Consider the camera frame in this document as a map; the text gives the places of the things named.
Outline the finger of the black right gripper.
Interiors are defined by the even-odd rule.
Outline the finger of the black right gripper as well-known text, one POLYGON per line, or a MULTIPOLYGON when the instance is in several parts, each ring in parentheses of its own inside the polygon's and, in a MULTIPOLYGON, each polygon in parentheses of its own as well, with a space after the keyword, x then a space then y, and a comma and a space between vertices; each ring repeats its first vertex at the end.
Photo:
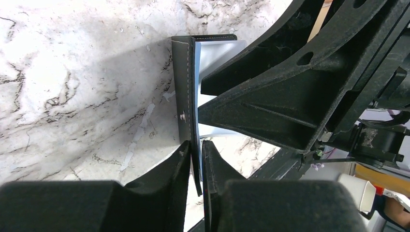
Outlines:
POLYGON ((206 75, 200 93, 217 96, 280 64, 308 41, 324 2, 294 0, 258 39, 206 75))
POLYGON ((199 122, 254 137, 299 153, 324 131, 332 107, 317 106, 325 74, 317 64, 338 51, 373 19, 410 22, 407 0, 335 0, 324 25, 289 58, 198 108, 199 122))

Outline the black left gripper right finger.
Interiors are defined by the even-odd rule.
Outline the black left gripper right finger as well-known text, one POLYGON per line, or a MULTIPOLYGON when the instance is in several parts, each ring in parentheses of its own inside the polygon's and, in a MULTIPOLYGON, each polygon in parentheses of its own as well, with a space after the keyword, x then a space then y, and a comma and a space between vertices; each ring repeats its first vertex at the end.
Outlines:
POLYGON ((202 144, 207 232, 364 232, 347 189, 327 180, 249 180, 202 144))

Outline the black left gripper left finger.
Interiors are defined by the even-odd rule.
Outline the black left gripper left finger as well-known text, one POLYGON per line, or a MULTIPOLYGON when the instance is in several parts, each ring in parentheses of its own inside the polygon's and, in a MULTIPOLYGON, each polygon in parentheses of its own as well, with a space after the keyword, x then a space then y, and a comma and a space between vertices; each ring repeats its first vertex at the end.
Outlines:
POLYGON ((9 182, 0 188, 3 232, 181 232, 190 142, 122 185, 117 181, 9 182))

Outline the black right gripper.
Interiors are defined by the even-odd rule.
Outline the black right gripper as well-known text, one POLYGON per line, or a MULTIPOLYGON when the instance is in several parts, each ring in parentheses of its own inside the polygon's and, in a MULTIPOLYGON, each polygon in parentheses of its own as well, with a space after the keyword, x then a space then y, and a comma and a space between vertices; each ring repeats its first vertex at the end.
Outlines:
POLYGON ((338 51, 317 64, 325 74, 317 106, 332 107, 317 147, 348 152, 346 161, 368 167, 398 167, 410 131, 410 77, 403 65, 410 34, 400 20, 373 19, 338 51))

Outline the black leather card holder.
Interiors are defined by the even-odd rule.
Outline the black leather card holder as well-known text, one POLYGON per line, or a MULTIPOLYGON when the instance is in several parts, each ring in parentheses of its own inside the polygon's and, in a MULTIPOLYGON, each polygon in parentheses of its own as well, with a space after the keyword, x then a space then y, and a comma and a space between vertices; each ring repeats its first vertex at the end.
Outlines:
POLYGON ((247 43, 234 34, 171 37, 178 132, 181 142, 190 141, 191 170, 197 194, 202 195, 200 138, 234 135, 232 130, 199 123, 198 107, 214 99, 200 93, 202 79, 242 51, 247 43))

